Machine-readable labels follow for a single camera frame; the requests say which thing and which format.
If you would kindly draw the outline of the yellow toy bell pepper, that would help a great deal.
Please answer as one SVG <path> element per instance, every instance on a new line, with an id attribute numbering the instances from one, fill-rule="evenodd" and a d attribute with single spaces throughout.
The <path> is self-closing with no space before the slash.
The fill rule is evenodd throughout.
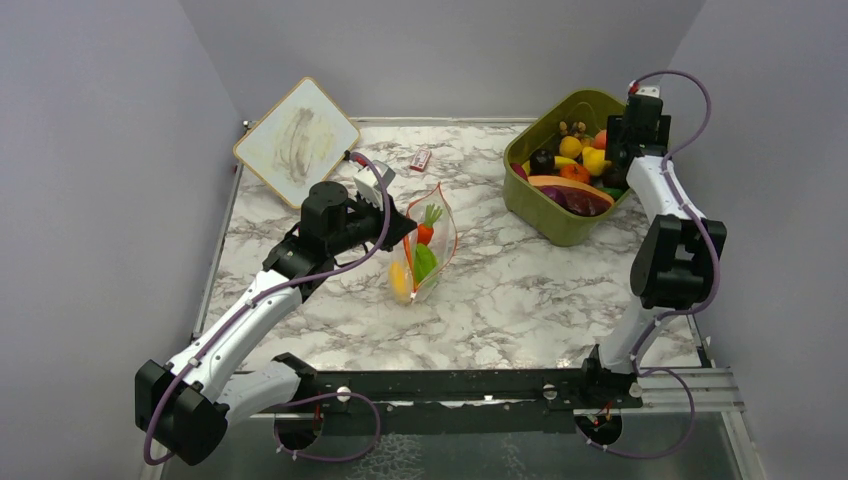
<path id="1" fill-rule="evenodd" d="M 388 283 L 394 299 L 400 304 L 412 301 L 413 278 L 406 263 L 393 261 L 389 266 Z"/>

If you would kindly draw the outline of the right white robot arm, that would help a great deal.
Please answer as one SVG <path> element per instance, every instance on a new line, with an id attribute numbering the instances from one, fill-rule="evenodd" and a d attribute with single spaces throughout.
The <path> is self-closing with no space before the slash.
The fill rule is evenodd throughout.
<path id="1" fill-rule="evenodd" d="M 577 380 L 579 398 L 600 407 L 630 396 L 637 364 L 661 329 L 703 309 L 716 293 L 727 235 L 693 205 L 668 149 L 671 118 L 656 93 L 632 93 L 607 126 L 607 156 L 621 168 L 649 222 L 630 272 L 631 302 L 612 333 L 595 345 Z"/>

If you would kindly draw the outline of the green toy leafy vegetable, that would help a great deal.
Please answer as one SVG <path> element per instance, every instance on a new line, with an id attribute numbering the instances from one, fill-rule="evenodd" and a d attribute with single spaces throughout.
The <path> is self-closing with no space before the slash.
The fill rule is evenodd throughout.
<path id="1" fill-rule="evenodd" d="M 415 285 L 420 287 L 427 276 L 434 271 L 438 265 L 439 260 L 432 250 L 425 244 L 417 243 L 413 263 Z"/>

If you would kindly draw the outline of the orange toy carrot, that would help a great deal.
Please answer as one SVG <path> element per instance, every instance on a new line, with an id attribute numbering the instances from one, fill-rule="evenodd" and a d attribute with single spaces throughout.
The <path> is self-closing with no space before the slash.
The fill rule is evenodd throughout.
<path id="1" fill-rule="evenodd" d="M 434 226 L 444 213 L 444 209 L 435 204 L 428 204 L 425 207 L 424 217 L 418 223 L 417 227 L 417 243 L 427 246 L 434 235 Z"/>

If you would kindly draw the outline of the clear zip top bag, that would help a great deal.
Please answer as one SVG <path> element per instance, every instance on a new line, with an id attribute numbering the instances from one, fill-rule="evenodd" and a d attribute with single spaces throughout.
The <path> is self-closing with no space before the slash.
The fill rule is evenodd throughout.
<path id="1" fill-rule="evenodd" d="M 437 184 L 436 187 L 429 191 L 426 195 L 413 201 L 407 207 L 406 216 L 419 223 L 424 217 L 425 207 L 428 204 L 439 205 L 444 209 L 443 215 L 434 226 L 433 238 L 427 245 L 436 255 L 439 260 L 439 265 L 427 276 L 423 284 L 420 287 L 417 287 L 413 276 L 417 230 L 407 235 L 406 238 L 398 244 L 396 249 L 392 252 L 390 264 L 393 261 L 406 263 L 414 281 L 412 301 L 408 304 L 402 305 L 414 304 L 416 302 L 423 302 L 426 300 L 436 287 L 442 271 L 450 263 L 457 250 L 458 232 L 453 219 L 452 210 L 444 196 L 441 184 Z"/>

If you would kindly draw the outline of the yellow toy lemon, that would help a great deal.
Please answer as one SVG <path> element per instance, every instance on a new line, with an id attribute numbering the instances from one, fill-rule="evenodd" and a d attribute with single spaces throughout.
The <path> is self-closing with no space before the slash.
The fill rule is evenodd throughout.
<path id="1" fill-rule="evenodd" d="M 585 147 L 581 152 L 582 165 L 593 177 L 600 177 L 612 165 L 603 149 Z"/>

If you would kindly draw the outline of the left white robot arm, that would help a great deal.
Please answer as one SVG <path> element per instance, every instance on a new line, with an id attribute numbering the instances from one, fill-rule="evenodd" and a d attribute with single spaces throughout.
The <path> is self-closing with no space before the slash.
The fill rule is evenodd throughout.
<path id="1" fill-rule="evenodd" d="M 340 183 L 313 185 L 300 220 L 276 244 L 252 283 L 213 328 L 164 364 L 144 363 L 135 375 L 135 422 L 144 431 L 144 461 L 160 465 L 177 456 L 193 466 L 221 443 L 228 428 L 269 407 L 298 411 L 324 399 L 353 398 L 342 390 L 320 393 L 317 373 L 302 360 L 283 354 L 262 370 L 236 370 L 258 342 L 297 310 L 329 277 L 360 260 L 336 264 L 337 255 L 366 243 L 372 256 L 389 251 L 416 230 L 385 187 L 372 203 L 360 187 L 351 197 Z"/>

